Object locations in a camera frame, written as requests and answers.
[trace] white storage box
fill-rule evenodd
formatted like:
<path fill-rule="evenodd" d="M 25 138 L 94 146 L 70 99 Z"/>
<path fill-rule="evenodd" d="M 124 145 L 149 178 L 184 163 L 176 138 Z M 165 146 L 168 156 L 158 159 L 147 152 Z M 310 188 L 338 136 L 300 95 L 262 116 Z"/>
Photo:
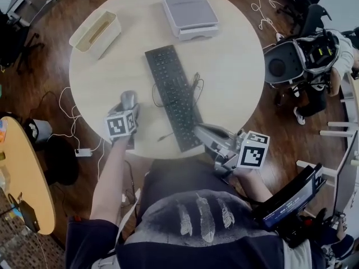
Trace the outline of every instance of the white storage box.
<path fill-rule="evenodd" d="M 69 44 L 99 59 L 120 33 L 121 25 L 117 15 L 99 8 L 92 12 L 75 31 Z"/>
<path fill-rule="evenodd" d="M 162 4 L 172 32 L 180 41 L 212 37 L 219 31 L 208 0 L 163 0 Z"/>

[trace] round table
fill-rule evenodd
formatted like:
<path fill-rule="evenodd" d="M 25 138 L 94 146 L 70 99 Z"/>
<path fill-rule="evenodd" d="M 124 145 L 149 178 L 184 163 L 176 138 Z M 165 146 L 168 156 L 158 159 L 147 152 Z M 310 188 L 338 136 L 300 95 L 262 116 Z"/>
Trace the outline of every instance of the round table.
<path fill-rule="evenodd" d="M 10 193 L 17 199 L 22 193 L 22 199 L 35 211 L 39 233 L 51 234 L 55 228 L 55 209 L 36 153 L 15 119 L 5 117 L 2 120 L 7 121 L 7 130 L 4 142 L 0 143 L 0 151 L 5 153 L 5 159 L 0 161 L 0 170 L 10 180 L 5 195 L 8 198 Z"/>
<path fill-rule="evenodd" d="M 173 34 L 162 0 L 108 0 L 100 8 L 117 14 L 122 32 L 98 61 L 72 50 L 70 86 L 84 120 L 101 137 L 104 118 L 120 94 L 135 90 L 141 105 L 135 149 L 156 159 L 176 159 L 204 152 L 199 146 L 181 152 L 164 108 L 152 99 L 154 79 L 145 52 L 174 45 L 189 83 L 196 72 L 204 80 L 197 102 L 204 123 L 237 132 L 255 110 L 264 84 L 264 57 L 254 28 L 228 0 L 209 0 L 220 31 L 209 39 L 179 41 Z"/>

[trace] computer mouse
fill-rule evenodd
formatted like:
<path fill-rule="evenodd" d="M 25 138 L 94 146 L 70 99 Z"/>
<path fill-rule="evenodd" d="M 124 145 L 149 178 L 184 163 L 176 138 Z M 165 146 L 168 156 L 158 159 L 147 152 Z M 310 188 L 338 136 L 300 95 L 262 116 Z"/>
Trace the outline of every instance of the computer mouse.
<path fill-rule="evenodd" d="M 123 110 L 130 110 L 137 104 L 137 93 L 125 91 L 121 94 L 121 105 Z"/>

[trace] person's arm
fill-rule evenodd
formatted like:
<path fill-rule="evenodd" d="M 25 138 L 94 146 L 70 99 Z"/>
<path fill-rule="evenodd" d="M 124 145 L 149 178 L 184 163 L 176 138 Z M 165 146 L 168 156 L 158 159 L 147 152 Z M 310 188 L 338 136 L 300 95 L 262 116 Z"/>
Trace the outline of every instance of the person's arm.
<path fill-rule="evenodd" d="M 344 237 L 346 235 L 347 234 L 344 232 L 344 227 L 343 227 L 343 218 L 341 217 L 341 218 L 339 218 L 339 221 L 338 221 L 337 237 L 341 241 L 344 239 Z"/>
<path fill-rule="evenodd" d="M 359 69 L 359 50 L 358 49 L 353 49 L 353 53 L 354 53 L 353 68 L 354 69 Z"/>
<path fill-rule="evenodd" d="M 330 94 L 329 96 L 336 96 L 339 94 L 339 89 L 340 89 L 340 83 L 341 83 L 342 79 L 340 77 L 339 72 L 337 71 L 337 69 L 335 69 L 334 67 L 332 67 L 332 70 L 330 72 L 330 84 L 331 84 L 331 88 L 330 88 Z"/>
<path fill-rule="evenodd" d="M 256 170 L 236 169 L 233 173 L 240 181 L 248 198 L 265 202 L 273 196 Z"/>
<path fill-rule="evenodd" d="M 126 147 L 130 137 L 116 141 L 95 187 L 90 219 L 118 224 L 122 203 L 122 183 Z"/>

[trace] robotic arm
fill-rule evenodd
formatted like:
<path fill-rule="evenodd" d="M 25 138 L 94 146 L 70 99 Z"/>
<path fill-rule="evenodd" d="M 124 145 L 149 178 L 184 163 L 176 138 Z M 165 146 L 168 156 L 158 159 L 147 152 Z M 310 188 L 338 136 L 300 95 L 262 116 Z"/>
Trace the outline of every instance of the robotic arm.
<path fill-rule="evenodd" d="M 215 171 L 223 178 L 236 168 L 260 169 L 269 147 L 269 136 L 243 129 L 232 133 L 211 124 L 199 124 L 195 135 L 215 161 Z"/>

